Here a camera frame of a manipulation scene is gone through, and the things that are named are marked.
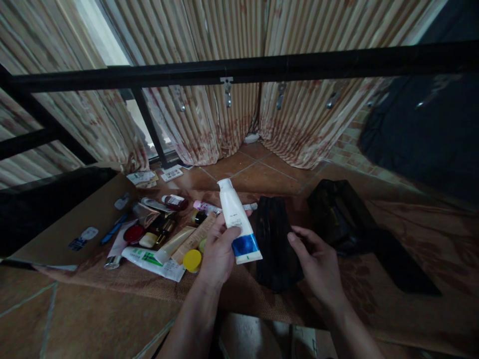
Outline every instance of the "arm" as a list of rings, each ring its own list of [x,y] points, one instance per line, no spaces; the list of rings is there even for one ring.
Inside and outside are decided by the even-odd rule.
[[[231,244],[240,233],[238,227],[226,229],[223,214],[208,231],[200,273],[186,296],[158,359],[208,357],[220,291],[235,263]]]
[[[344,294],[336,251],[313,231],[296,226],[292,229],[314,246],[310,254],[295,233],[288,234],[304,277],[323,307],[323,317],[339,358],[384,359]]]

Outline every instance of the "curtain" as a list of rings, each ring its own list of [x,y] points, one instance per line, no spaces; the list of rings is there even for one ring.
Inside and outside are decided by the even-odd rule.
[[[106,67],[74,2],[62,0],[0,2],[0,62],[13,75]],[[35,97],[98,161],[118,162],[125,172],[148,169],[141,136],[117,90],[42,93]],[[1,100],[8,102],[4,96]],[[18,122],[17,129],[31,124],[30,117],[18,105],[9,103],[6,108],[10,110],[3,113],[10,113],[8,122]],[[58,150],[59,146],[55,143],[33,152]],[[49,166],[44,167],[43,175],[70,171],[80,165],[61,146],[68,164],[59,166],[55,159],[57,150],[56,157],[45,157]],[[25,182],[14,172],[33,172],[35,163],[27,160],[31,158],[30,152],[2,161],[4,175],[11,173],[8,185]]]
[[[0,141],[42,129],[21,106],[0,89]],[[58,141],[0,161],[0,189],[43,179],[82,166]]]
[[[446,0],[272,0],[265,56],[413,45]],[[262,89],[257,129],[265,147],[288,164],[312,169],[328,154],[382,78],[287,83],[281,110],[278,84]],[[326,103],[340,92],[332,109]]]
[[[262,1],[100,0],[134,65],[262,56]],[[240,147],[257,111],[259,84],[235,84],[226,108],[222,85],[145,89],[150,110],[179,157],[211,165]],[[179,101],[185,111],[177,110]]]

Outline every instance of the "black pouch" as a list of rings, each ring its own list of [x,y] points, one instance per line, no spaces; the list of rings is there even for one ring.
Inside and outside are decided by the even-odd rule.
[[[288,242],[291,232],[282,197],[261,197],[256,213],[256,240],[263,260],[256,262],[256,280],[283,292],[303,279],[299,259]]]

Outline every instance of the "hand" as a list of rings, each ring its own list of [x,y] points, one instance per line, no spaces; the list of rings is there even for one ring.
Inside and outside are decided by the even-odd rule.
[[[341,285],[336,251],[312,230],[297,226],[291,228],[314,246],[312,254],[309,254],[301,239],[293,232],[288,233],[289,244],[301,262],[304,277],[314,295],[329,309],[342,305],[347,299]]]
[[[223,213],[208,231],[199,278],[214,289],[220,289],[230,277],[235,263],[231,244],[240,234],[239,227],[226,229]]]

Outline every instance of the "blue and white tube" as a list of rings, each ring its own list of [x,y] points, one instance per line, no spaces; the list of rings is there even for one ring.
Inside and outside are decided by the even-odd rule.
[[[230,179],[222,179],[220,185],[220,200],[226,227],[239,227],[241,234],[233,241],[233,251],[236,257],[236,264],[243,264],[263,259],[256,242],[253,229],[249,223],[248,216],[244,211],[240,198],[236,193]]]

